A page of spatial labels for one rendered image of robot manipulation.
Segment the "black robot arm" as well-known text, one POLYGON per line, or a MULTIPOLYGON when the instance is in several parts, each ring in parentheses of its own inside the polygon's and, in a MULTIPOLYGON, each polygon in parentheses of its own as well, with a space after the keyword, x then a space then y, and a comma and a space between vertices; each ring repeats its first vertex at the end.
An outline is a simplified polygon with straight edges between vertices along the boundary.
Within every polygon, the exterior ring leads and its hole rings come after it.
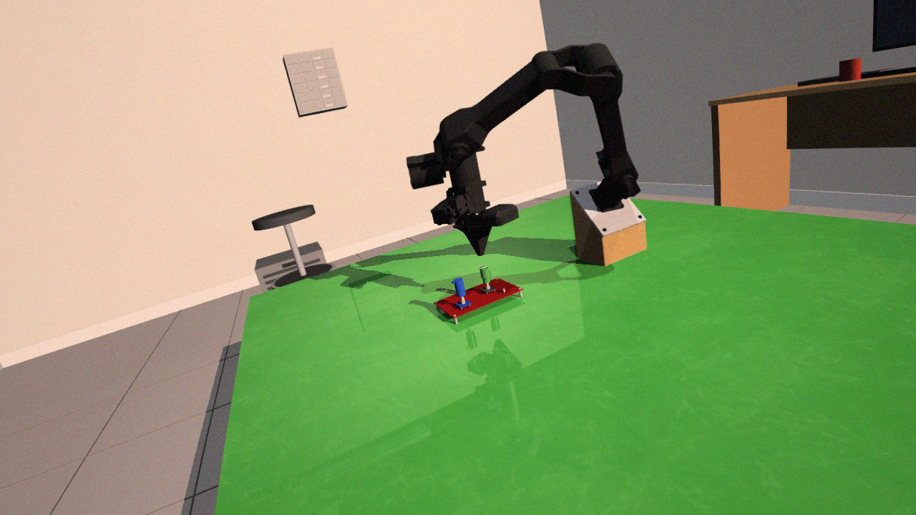
MULTIPOLYGON (((474 107, 457 109, 439 122, 433 151, 406 158, 413 189, 441 185, 446 172, 451 182, 480 177, 477 151, 488 133, 545 90, 590 97, 595 109, 604 149, 596 152, 604 180, 588 190, 601 212, 623 208, 622 199, 640 190, 638 172, 625 143, 618 99, 623 91, 623 73, 605 44, 568 45, 558 50, 539 51, 522 69, 484 97, 474 107), (566 67, 575 67, 568 69, 566 67)), ((446 190, 447 198, 431 209, 437 225, 454 224, 474 212, 466 192, 446 190)))

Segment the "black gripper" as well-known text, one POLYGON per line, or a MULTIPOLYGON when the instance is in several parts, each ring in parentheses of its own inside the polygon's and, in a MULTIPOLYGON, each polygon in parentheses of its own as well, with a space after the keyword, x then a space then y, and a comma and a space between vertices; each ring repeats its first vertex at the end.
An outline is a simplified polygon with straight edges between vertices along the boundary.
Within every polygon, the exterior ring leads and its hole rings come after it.
POLYGON ((490 201, 485 201, 483 190, 483 186, 487 183, 481 180, 481 177, 451 183, 452 187, 448 190, 451 190, 454 195, 466 192, 474 206, 474 212, 468 212, 470 215, 462 214, 454 223, 454 228, 464 232, 477 255, 484 255, 492 226, 506 225, 519 218, 518 208, 514 203, 498 203, 498 205, 489 207, 491 206, 490 201), (489 208, 485 209, 486 207, 489 208))

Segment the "red circuit board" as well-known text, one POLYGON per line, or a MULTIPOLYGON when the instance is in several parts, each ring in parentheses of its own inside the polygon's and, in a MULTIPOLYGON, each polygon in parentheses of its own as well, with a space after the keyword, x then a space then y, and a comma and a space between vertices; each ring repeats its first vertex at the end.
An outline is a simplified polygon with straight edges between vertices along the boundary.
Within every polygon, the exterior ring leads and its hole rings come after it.
POLYGON ((511 283, 506 283, 506 281, 501 278, 490 280, 488 266, 480 267, 479 270, 483 278, 483 284, 465 290, 462 278, 455 278, 452 284, 455 286, 456 294, 442 300, 434 301, 434 304, 437 305, 437 310, 441 308, 445 313, 449 314, 449 316, 454 319, 455 325, 458 325, 456 318, 462 314, 470 313, 494 301, 518 293, 518 291, 522 298, 522 291, 524 289, 511 283))

